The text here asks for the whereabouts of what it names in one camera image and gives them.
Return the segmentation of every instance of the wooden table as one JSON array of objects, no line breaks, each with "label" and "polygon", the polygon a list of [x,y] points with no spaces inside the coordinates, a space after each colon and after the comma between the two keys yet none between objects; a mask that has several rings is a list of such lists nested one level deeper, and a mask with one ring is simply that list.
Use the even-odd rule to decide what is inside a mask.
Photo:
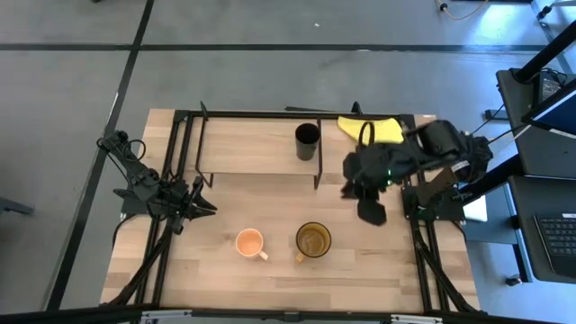
[{"label": "wooden table", "polygon": [[[162,168],[173,115],[173,110],[153,109],[148,116],[142,137],[148,150],[142,162],[157,170]],[[417,124],[433,119],[416,116]],[[196,176],[194,162],[201,122],[202,118],[194,119],[184,174],[189,183]],[[210,118],[201,170],[215,176],[213,188],[205,186],[202,195],[218,207],[218,212],[185,222],[182,235],[173,236],[162,306],[423,311],[400,188],[394,185],[382,194],[388,215],[384,226],[375,227],[358,219],[356,202],[340,199],[342,161],[355,143],[335,120],[323,120],[323,176],[318,190],[314,190],[312,176],[318,172],[318,157],[302,162],[295,155],[293,130],[303,122]],[[308,221],[328,227],[332,247],[325,256],[297,265],[294,236]],[[149,224],[149,216],[142,215],[121,228],[103,288],[103,302],[119,293],[140,266]],[[267,262],[246,259],[236,251],[235,237],[245,228],[262,232],[265,252],[270,256]],[[462,233],[453,224],[438,221],[436,235],[445,272],[466,300],[478,307]],[[151,298],[155,272],[151,271],[145,301]],[[429,269],[427,273],[433,305],[438,308],[434,276]]]}]

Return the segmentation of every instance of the gray floor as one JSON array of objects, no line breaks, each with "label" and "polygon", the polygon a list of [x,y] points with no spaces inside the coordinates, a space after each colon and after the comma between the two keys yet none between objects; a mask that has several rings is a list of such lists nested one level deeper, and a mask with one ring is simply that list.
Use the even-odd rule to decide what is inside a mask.
[{"label": "gray floor", "polygon": [[[476,5],[453,2],[450,8],[463,15]],[[131,43],[143,7],[139,0],[4,0],[0,42]],[[571,8],[557,9],[545,19],[554,33],[576,16]],[[525,4],[488,4],[470,19],[452,22],[438,13],[434,0],[157,0],[144,42],[541,45],[546,37]],[[572,68],[575,50],[567,53]],[[484,110],[501,105],[496,71],[521,67],[533,55],[141,52],[118,128],[137,138],[148,109],[194,109],[200,100],[213,110],[296,105],[341,112],[357,100],[367,112],[436,114],[473,130]],[[127,56],[0,52],[0,196],[36,207],[31,218],[0,217],[0,313],[43,307]],[[557,61],[551,67],[560,68]],[[508,128],[494,122],[481,133],[496,136]],[[497,142],[494,150],[508,141]],[[514,150],[514,145],[506,147],[491,165]],[[107,164],[63,307],[99,301],[121,204],[112,189],[122,186],[117,170]],[[542,282],[508,288],[502,278],[517,271],[511,248],[470,244],[469,249],[484,310],[576,321],[576,310],[568,304],[576,288]]]}]

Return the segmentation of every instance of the yellow sponge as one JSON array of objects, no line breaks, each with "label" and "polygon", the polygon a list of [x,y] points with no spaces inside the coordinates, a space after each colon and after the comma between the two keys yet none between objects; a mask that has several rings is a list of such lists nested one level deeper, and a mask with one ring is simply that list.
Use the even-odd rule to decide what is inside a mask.
[{"label": "yellow sponge", "polygon": [[[374,142],[376,143],[402,143],[404,141],[402,128],[393,118],[383,121],[362,121],[338,117],[338,127],[356,141],[360,138],[360,130],[365,122],[373,123],[376,133],[374,135]],[[362,137],[363,144],[368,145],[369,139],[370,126],[366,126],[364,128],[364,136]]]}]

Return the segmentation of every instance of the black desk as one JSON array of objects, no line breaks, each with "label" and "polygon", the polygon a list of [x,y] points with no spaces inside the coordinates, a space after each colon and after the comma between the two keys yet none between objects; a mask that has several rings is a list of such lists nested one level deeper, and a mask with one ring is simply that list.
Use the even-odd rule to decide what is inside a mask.
[{"label": "black desk", "polygon": [[[506,107],[512,128],[524,125],[520,120],[533,101],[533,86],[523,85],[514,80],[508,70],[496,73],[499,90]],[[576,140],[531,127],[516,139],[518,153],[504,163],[493,168],[480,181],[467,185],[462,193],[470,196],[464,204],[470,203],[504,184],[509,176],[541,176],[576,179]]]},{"label": "black desk", "polygon": [[538,212],[576,212],[576,183],[526,176],[511,176],[508,183],[534,276],[542,281],[576,284],[575,278],[555,274],[550,268],[533,218]]}]

